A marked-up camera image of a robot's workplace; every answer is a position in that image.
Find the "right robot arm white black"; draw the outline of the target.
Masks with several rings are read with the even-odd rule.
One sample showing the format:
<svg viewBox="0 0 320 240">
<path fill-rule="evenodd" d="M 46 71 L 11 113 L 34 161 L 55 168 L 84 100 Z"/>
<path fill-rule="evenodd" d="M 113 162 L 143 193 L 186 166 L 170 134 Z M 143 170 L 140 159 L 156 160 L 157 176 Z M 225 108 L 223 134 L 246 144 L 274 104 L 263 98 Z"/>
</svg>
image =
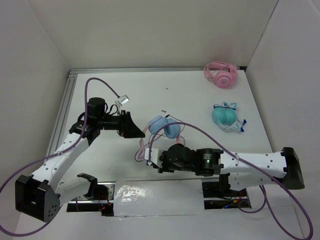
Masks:
<svg viewBox="0 0 320 240">
<path fill-rule="evenodd" d="M 262 185 L 280 184 L 287 190 L 305 188 L 299 158 L 292 147 L 273 153 L 226 152 L 219 148 L 190 149 L 172 145 L 158 157 L 159 173 L 190 172 L 198 177 L 218 176 L 223 196 Z"/>
</svg>

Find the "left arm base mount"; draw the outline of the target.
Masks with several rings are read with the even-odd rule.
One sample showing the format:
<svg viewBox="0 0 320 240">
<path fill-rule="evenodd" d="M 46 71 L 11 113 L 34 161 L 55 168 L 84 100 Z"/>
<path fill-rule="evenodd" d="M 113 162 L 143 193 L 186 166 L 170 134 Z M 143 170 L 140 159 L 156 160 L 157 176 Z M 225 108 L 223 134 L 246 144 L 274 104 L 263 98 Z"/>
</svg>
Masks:
<svg viewBox="0 0 320 240">
<path fill-rule="evenodd" d="M 115 182 L 98 182 L 92 196 L 84 195 L 67 203 L 67 213 L 99 213 L 104 217 L 114 216 Z"/>
</svg>

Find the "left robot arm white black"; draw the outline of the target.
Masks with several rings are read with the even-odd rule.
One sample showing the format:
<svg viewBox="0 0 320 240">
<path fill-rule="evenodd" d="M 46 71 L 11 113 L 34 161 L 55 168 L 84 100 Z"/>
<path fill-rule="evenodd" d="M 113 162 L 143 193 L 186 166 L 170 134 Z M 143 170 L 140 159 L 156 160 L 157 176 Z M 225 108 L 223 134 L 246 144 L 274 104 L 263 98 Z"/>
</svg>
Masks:
<svg viewBox="0 0 320 240">
<path fill-rule="evenodd" d="M 78 120 L 60 147 L 31 175 L 21 175 L 15 181 L 15 208 L 17 211 L 45 223 L 50 222 L 67 202 L 84 196 L 97 197 L 99 187 L 96 177 L 79 173 L 71 181 L 63 180 L 64 174 L 86 151 L 102 130 L 117 131 L 125 139 L 143 138 L 145 134 L 133 122 L 128 111 L 118 115 L 106 113 L 106 101 L 90 98 L 86 104 L 87 120 Z"/>
</svg>

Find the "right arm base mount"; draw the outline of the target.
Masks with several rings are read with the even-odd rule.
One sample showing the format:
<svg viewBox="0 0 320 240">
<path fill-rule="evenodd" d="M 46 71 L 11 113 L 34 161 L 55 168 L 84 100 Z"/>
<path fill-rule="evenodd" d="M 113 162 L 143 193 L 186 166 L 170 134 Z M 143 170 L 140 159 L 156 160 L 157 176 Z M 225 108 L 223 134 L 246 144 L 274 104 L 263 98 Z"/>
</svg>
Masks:
<svg viewBox="0 0 320 240">
<path fill-rule="evenodd" d="M 230 174 L 220 175 L 211 180 L 202 180 L 205 210 L 251 208 L 247 190 L 233 190 L 229 183 Z"/>
</svg>

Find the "blue pink cat-ear headphones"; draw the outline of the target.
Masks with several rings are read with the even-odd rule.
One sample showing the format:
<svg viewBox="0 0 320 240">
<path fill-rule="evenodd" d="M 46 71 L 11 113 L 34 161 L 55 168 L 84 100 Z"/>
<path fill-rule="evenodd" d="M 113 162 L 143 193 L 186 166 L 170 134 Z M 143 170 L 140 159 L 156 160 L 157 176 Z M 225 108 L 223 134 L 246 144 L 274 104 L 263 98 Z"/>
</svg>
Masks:
<svg viewBox="0 0 320 240">
<path fill-rule="evenodd" d="M 179 124 L 172 124 L 178 122 L 181 122 L 181 120 L 173 117 L 172 115 L 158 115 L 148 122 L 147 126 L 143 129 L 143 132 L 146 133 L 149 131 L 151 136 L 155 136 L 158 131 L 163 130 L 163 134 L 168 139 L 175 139 L 177 143 L 180 143 L 182 128 Z M 145 149 L 146 146 L 144 144 L 144 138 L 141 138 L 139 140 L 139 150 L 134 155 L 134 160 L 136 162 L 142 162 L 144 160 Z"/>
</svg>

